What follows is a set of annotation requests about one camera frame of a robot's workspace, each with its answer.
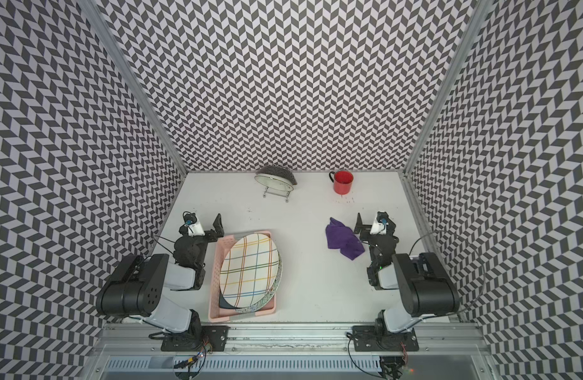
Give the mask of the purple cloth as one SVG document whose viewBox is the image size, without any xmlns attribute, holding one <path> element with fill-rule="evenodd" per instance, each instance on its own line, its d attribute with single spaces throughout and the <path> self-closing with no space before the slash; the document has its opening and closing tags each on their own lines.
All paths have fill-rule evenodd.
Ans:
<svg viewBox="0 0 583 380">
<path fill-rule="evenodd" d="M 330 223 L 326 226 L 326 240 L 330 250 L 339 250 L 351 261 L 365 252 L 363 244 L 353 231 L 335 218 L 330 218 Z"/>
</svg>

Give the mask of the dark teal square plate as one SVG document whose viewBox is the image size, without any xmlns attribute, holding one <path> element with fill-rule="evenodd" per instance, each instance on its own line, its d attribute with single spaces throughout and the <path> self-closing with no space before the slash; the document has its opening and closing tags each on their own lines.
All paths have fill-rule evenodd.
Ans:
<svg viewBox="0 0 583 380">
<path fill-rule="evenodd" d="M 219 294 L 218 307 L 223 310 L 233 310 L 237 313 L 239 313 L 242 310 L 242 307 L 238 308 L 231 305 L 222 294 Z"/>
</svg>

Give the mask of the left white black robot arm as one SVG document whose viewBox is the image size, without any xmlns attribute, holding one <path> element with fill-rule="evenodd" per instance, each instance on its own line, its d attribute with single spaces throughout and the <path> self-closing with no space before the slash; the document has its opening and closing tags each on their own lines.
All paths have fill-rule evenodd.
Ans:
<svg viewBox="0 0 583 380">
<path fill-rule="evenodd" d="M 182 307 L 163 291 L 202 288 L 207 248 L 224 236 L 222 215 L 215 217 L 210 230 L 202 227 L 193 212 L 184 212 L 182 217 L 181 237 L 169 254 L 124 256 L 96 298 L 96 310 L 101 316 L 134 318 L 160 329 L 150 338 L 161 340 L 163 351 L 205 348 L 209 342 L 199 313 Z"/>
</svg>

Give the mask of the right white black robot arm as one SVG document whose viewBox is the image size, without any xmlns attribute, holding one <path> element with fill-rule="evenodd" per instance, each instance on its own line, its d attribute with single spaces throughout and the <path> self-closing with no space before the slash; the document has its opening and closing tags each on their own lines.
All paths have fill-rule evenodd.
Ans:
<svg viewBox="0 0 583 380">
<path fill-rule="evenodd" d="M 409 332 L 431 318 L 448 317 L 460 311 L 460 297 L 435 253 L 412 256 L 397 253 L 396 225 L 386 212 L 377 212 L 368 225 L 356 217 L 354 234 L 369 248 L 368 283 L 377 291 L 397 291 L 400 302 L 381 310 L 375 320 L 375 336 L 388 338 Z"/>
</svg>

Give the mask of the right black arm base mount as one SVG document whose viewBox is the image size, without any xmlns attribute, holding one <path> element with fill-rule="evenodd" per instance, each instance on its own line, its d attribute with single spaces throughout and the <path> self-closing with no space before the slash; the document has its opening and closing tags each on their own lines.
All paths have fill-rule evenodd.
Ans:
<svg viewBox="0 0 583 380">
<path fill-rule="evenodd" d="M 356 352 L 418 352 L 419 345 L 415 331 L 376 332 L 375 326 L 353 326 L 353 347 Z"/>
</svg>

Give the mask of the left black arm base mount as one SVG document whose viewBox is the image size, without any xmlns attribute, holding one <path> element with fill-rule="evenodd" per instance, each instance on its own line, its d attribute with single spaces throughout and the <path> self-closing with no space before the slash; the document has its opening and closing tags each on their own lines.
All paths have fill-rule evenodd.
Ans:
<svg viewBox="0 0 583 380">
<path fill-rule="evenodd" d="M 161 345 L 162 352 L 223 352 L 226 348 L 229 326 L 203 326 L 199 333 L 166 333 Z"/>
</svg>

